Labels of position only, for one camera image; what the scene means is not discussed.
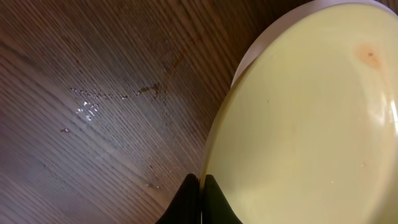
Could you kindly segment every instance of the dark wood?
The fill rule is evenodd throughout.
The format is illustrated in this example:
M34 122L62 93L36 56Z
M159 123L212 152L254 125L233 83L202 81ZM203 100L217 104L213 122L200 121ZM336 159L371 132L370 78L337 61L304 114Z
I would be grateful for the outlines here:
M245 51L304 2L0 0L0 223L154 223Z

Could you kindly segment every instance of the spill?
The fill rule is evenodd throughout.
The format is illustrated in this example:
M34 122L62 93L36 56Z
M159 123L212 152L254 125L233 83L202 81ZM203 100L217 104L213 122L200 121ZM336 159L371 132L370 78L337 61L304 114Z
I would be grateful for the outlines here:
M98 104L95 103L95 104L93 104L93 105L91 106L90 109L94 109L94 111L97 112L99 108L100 108L100 107L98 106Z
M70 132L70 130L69 130L67 127L65 127L64 129L61 129L61 131L60 131L60 132L69 133L69 132Z
M127 99L130 98L129 95L124 95L124 94L119 94L119 93L117 93L117 94L112 94L112 93L105 94L105 93L102 93L101 90L97 90L97 89L94 89L93 91L86 91L86 90L77 90L76 88L72 88L71 87L70 90L72 92L76 93L77 95L85 96L85 97L96 99L96 100L113 100L113 99L118 99L118 98L120 100L127 100ZM125 90L125 91L126 92L130 92L130 93L132 92L133 95L139 96L140 94L143 94L143 93L145 93L145 92L147 92L149 90L153 90L154 93L155 93L154 98L157 98L158 95L159 95L159 91L160 91L159 83L155 83L152 86L143 87L143 88L141 88L141 89L139 89L137 91L135 91L135 90L129 90L129 91ZM86 106L87 104L90 104L90 103L85 102L83 104L83 106Z
M88 110L88 112L89 112L91 115L95 116L94 113L93 113L91 110Z

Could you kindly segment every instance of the pale yellow dish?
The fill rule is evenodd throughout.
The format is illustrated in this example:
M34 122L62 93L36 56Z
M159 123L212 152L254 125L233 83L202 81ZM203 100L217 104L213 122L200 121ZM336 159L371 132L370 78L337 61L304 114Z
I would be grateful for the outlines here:
M235 84L204 174L243 223L372 222L396 179L397 90L395 16L364 4L312 14Z

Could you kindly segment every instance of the black object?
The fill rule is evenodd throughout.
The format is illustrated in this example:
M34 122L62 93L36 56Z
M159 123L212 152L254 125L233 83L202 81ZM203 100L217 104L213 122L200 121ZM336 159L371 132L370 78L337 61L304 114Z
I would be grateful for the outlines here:
M242 223L232 211L223 192L212 175L206 175L200 197L199 180L188 174L165 213L156 224Z

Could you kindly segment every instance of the orange stain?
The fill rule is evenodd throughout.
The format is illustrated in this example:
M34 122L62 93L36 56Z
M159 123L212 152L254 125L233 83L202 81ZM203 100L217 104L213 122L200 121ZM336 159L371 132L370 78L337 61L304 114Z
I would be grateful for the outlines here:
M369 67L381 71L381 60L379 52L369 43L357 47L355 54L357 58Z

